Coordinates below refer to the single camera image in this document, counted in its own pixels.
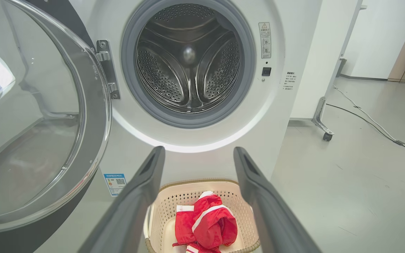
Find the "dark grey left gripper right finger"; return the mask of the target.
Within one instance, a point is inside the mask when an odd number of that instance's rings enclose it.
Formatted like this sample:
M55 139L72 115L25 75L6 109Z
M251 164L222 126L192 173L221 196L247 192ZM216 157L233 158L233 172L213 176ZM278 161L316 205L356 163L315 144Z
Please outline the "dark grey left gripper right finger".
M253 210L262 251L320 253L320 248L246 149L235 147L233 158L242 197Z

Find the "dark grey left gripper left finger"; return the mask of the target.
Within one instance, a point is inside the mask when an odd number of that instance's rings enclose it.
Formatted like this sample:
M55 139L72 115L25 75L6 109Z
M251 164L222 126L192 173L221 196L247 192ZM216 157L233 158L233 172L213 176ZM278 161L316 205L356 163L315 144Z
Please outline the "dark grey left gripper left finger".
M135 253L148 207L160 189L166 151L154 147L89 234L79 253Z

